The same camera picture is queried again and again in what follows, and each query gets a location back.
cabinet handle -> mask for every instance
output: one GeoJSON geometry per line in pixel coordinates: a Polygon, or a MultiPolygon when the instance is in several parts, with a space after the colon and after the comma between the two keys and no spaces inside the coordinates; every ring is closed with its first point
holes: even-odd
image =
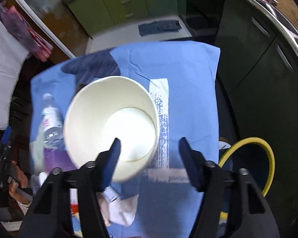
{"type": "Polygon", "coordinates": [[[286,65],[286,67],[288,68],[288,70],[290,71],[294,71],[294,69],[292,68],[292,66],[290,65],[289,61],[287,60],[286,56],[284,55],[284,53],[282,52],[282,50],[280,49],[279,45],[276,45],[276,49],[277,52],[279,54],[279,56],[282,58],[282,61],[284,62],[284,64],[286,65]]]}
{"type": "Polygon", "coordinates": [[[122,1],[120,1],[121,4],[128,4],[130,2],[131,2],[131,0],[122,0],[122,1]]]}
{"type": "Polygon", "coordinates": [[[126,18],[131,18],[133,15],[134,15],[134,13],[132,12],[132,13],[129,13],[129,14],[125,14],[125,17],[126,18]]]}
{"type": "Polygon", "coordinates": [[[251,21],[254,25],[267,37],[270,37],[270,34],[252,17],[251,21]]]}

metal bolt head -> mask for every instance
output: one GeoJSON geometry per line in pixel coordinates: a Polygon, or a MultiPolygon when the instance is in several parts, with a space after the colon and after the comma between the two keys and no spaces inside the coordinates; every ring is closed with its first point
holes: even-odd
{"type": "Polygon", "coordinates": [[[94,167],[96,164],[95,164],[95,161],[89,161],[85,164],[85,167],[87,168],[92,168],[94,167]]]}
{"type": "Polygon", "coordinates": [[[60,174],[61,172],[62,172],[62,169],[59,168],[59,167],[54,168],[54,169],[52,170],[52,174],[54,174],[54,175],[58,175],[58,174],[60,174]]]}
{"type": "Polygon", "coordinates": [[[207,167],[211,167],[211,168],[215,167],[215,163],[214,163],[213,161],[206,161],[206,162],[205,162],[205,165],[206,165],[207,167]]]}
{"type": "Polygon", "coordinates": [[[248,175],[248,174],[249,174],[249,173],[248,173],[248,170],[245,169],[245,168],[241,168],[241,169],[240,169],[240,173],[241,173],[242,175],[248,175]]]}

blue tablecloth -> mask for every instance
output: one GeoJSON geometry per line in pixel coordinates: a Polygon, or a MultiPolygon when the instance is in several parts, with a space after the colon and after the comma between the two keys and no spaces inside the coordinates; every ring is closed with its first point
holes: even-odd
{"type": "MultiPolygon", "coordinates": [[[[215,75],[219,55],[219,48],[194,41],[137,43],[61,63],[32,79],[30,141],[37,138],[42,95],[53,94],[65,116],[76,83],[86,81],[86,71],[90,81],[108,75],[134,79],[155,101],[161,122],[158,151],[140,177],[114,185],[123,197],[139,193],[132,225],[108,228],[115,237],[188,237],[202,194],[189,184],[178,141],[186,137],[207,160],[218,162],[215,75]]],[[[32,158],[35,168],[40,157],[32,158]]]]}

white tile floor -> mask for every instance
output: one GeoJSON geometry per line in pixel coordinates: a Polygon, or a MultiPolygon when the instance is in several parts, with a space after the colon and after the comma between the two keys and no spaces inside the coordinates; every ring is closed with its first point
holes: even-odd
{"type": "Polygon", "coordinates": [[[116,47],[123,44],[147,42],[147,41],[161,41],[176,38],[191,37],[190,32],[185,27],[178,15],[169,15],[164,17],[146,19],[138,22],[115,26],[113,28],[97,33],[89,40],[86,54],[94,53],[103,49],[116,47]],[[140,36],[138,25],[143,23],[150,23],[159,20],[178,20],[182,29],[178,32],[167,32],[161,34],[153,34],[147,36],[140,36]]]}

yellow ring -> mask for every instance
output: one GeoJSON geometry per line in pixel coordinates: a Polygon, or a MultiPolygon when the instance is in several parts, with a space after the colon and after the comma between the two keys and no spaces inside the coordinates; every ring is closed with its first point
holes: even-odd
{"type": "MultiPolygon", "coordinates": [[[[267,192],[269,191],[269,188],[271,186],[271,183],[273,182],[274,173],[275,173],[275,157],[274,157],[274,153],[273,153],[273,150],[271,149],[271,147],[269,146],[269,144],[265,140],[263,140],[261,138],[257,138],[257,137],[250,137],[250,138],[246,138],[246,139],[243,139],[243,140],[240,140],[240,141],[236,142],[221,157],[221,159],[219,160],[219,166],[222,167],[224,165],[224,163],[228,160],[228,158],[236,150],[238,150],[240,147],[242,147],[242,146],[244,146],[246,144],[257,144],[257,145],[260,145],[266,151],[266,154],[267,154],[267,157],[268,157],[268,161],[269,161],[269,173],[268,173],[268,178],[267,178],[267,182],[266,182],[266,185],[264,187],[264,190],[261,192],[263,194],[263,196],[265,197],[266,194],[267,194],[267,192]]],[[[228,214],[226,212],[221,212],[220,218],[227,219],[227,215],[228,214]]]]}

